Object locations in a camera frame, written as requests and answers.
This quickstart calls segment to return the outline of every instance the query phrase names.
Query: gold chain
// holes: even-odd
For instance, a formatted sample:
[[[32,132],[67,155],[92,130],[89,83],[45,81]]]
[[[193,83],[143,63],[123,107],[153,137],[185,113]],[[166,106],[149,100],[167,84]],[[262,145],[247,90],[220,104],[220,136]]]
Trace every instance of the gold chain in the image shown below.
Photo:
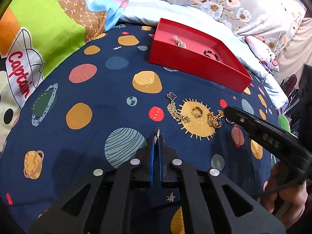
[[[191,121],[191,118],[188,115],[184,115],[182,113],[179,113],[177,111],[177,108],[175,106],[174,99],[177,97],[174,95],[172,92],[167,94],[167,97],[170,99],[171,103],[167,105],[167,110],[171,114],[171,116],[176,120],[176,121],[183,121],[184,123],[189,123]]]
[[[213,115],[213,112],[208,113],[207,124],[214,129],[219,129],[222,125],[222,122],[218,121],[224,117],[224,113],[221,110],[218,110],[218,114],[216,116]]]

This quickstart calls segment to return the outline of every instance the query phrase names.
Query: red box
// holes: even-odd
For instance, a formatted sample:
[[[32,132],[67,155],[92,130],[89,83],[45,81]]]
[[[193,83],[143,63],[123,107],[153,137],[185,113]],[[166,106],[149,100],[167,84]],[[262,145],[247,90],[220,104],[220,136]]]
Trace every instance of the red box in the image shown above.
[[[177,35],[187,48],[177,46],[173,35]],[[213,58],[205,56],[205,50],[216,53],[220,61],[212,54]],[[164,18],[157,26],[149,62],[205,78],[238,92],[243,92],[252,82],[247,70],[222,41]]]

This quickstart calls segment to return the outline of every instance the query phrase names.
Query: yellow sun print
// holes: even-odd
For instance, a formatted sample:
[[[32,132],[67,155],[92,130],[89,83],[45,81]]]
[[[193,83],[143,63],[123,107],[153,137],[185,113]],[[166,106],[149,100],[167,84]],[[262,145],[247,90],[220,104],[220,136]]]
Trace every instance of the yellow sun print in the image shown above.
[[[200,140],[202,140],[202,137],[206,137],[208,140],[209,136],[212,138],[215,133],[215,129],[207,124],[207,115],[210,113],[210,108],[207,108],[207,105],[203,105],[202,102],[197,102],[196,99],[195,101],[194,99],[185,99],[183,102],[183,105],[179,105],[181,109],[178,109],[178,111],[191,117],[191,121],[189,123],[179,122],[178,124],[182,124],[181,130],[185,129],[185,133],[190,132],[191,138],[193,135],[196,135],[196,139],[199,137]],[[204,111],[204,115],[202,117],[195,117],[192,114],[192,110],[195,106],[199,106]]]

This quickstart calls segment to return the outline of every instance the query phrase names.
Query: black tool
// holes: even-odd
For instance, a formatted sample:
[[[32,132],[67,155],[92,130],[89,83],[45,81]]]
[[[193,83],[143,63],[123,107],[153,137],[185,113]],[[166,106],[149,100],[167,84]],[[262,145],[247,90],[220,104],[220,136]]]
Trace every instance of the black tool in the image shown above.
[[[187,234],[285,233],[277,218],[218,170],[199,171],[179,159],[159,130],[148,145],[117,170],[81,180],[32,224],[29,234],[130,233],[131,194],[154,186],[155,177],[163,188],[179,189]]]

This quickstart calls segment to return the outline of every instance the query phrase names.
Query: pillow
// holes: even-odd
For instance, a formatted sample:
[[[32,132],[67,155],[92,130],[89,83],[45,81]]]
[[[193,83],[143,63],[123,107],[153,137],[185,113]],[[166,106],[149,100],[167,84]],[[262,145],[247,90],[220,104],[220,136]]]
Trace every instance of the pillow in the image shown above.
[[[247,36],[245,41],[265,68],[271,71],[280,71],[275,54],[264,42],[253,36]]]
[[[24,103],[43,79],[85,43],[104,37],[103,32],[115,26],[127,3],[11,2],[0,20],[0,148]]]
[[[293,38],[306,9],[300,0],[165,0],[196,7],[232,28],[253,35],[277,55]]]

